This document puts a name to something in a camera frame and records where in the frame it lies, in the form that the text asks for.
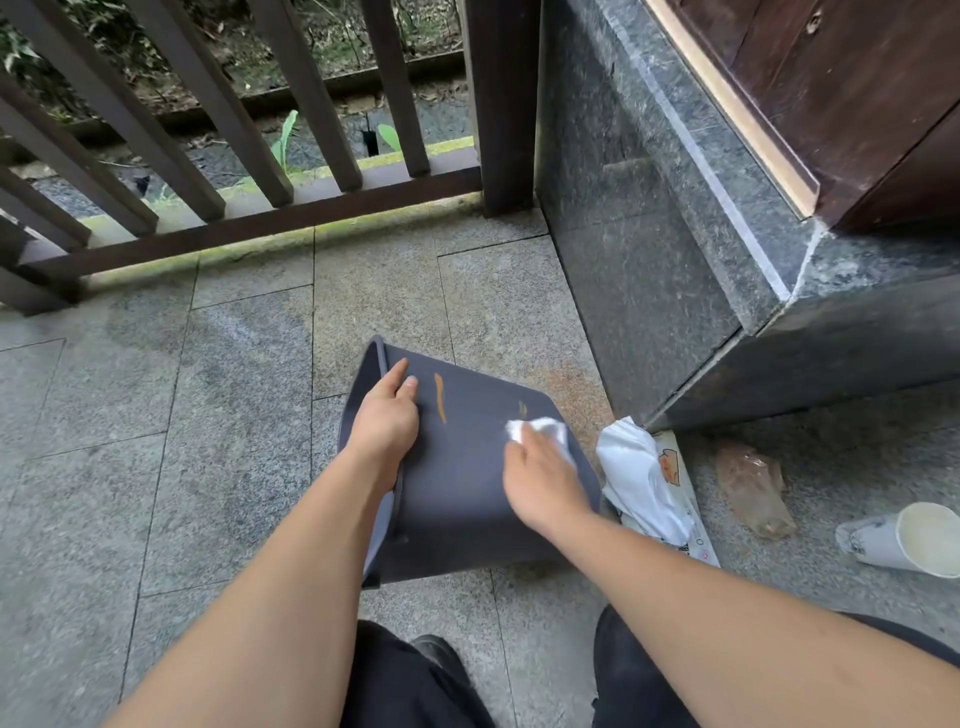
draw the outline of white paper cup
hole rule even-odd
[[[864,564],[960,577],[960,516],[938,503],[841,523],[835,536],[841,550]]]

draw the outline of clear plastic bag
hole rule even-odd
[[[726,441],[717,451],[716,473],[733,514],[758,536],[779,541],[797,532],[780,497],[783,473],[779,462],[748,445]]]

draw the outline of black pants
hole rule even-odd
[[[960,667],[960,654],[910,627],[849,615]],[[697,722],[623,619],[607,607],[593,643],[597,682],[593,728],[694,728]],[[356,652],[341,725],[345,728],[489,728],[477,693],[409,644],[368,621],[357,625]]]

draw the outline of green plant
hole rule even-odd
[[[293,133],[294,124],[296,123],[297,110],[294,109],[288,113],[287,118],[283,120],[283,127],[280,129],[280,138],[270,147],[270,151],[274,153],[274,157],[276,161],[279,162],[283,174],[289,174],[291,172],[290,167],[287,166],[287,146],[290,142],[290,134]]]
[[[380,137],[387,142],[387,146],[395,152],[402,151],[400,149],[400,137],[396,135],[396,129],[390,126],[390,124],[377,124],[376,130],[380,134]]]

